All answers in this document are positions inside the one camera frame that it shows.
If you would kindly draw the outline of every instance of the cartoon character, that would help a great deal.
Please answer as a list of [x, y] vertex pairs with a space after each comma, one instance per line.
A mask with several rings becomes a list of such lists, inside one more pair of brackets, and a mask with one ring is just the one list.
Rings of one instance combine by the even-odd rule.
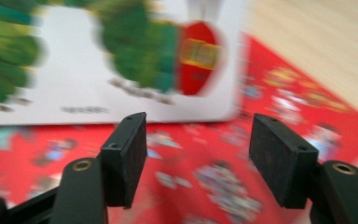
[[249, 197], [246, 187], [229, 169], [225, 161], [215, 161], [196, 170], [196, 178], [208, 197], [220, 209], [227, 212], [228, 219], [235, 224], [254, 221], [260, 212], [261, 203]]
[[242, 147], [249, 139], [249, 135], [246, 130], [238, 124], [230, 124], [228, 131], [224, 132], [220, 139], [231, 145]]
[[291, 98], [290, 91], [278, 89], [278, 95], [271, 96], [271, 109], [282, 121], [297, 125], [303, 120], [300, 112], [301, 109], [296, 106], [296, 101]]
[[313, 125], [310, 133], [304, 138], [319, 150], [319, 160], [328, 161], [337, 153], [341, 135], [333, 126], [320, 123]]
[[149, 133], [146, 136], [147, 147], [167, 146], [182, 148], [179, 144], [173, 142], [173, 139], [168, 133], [162, 131], [156, 131], [155, 133]]
[[74, 149], [76, 141], [71, 138], [63, 140], [51, 140], [48, 145], [48, 151], [43, 152], [37, 158], [31, 160], [31, 162], [37, 166], [46, 166], [54, 161], [61, 160], [65, 154]]
[[288, 89], [295, 82], [299, 75], [290, 68], [278, 67], [265, 74], [264, 81], [270, 86]]

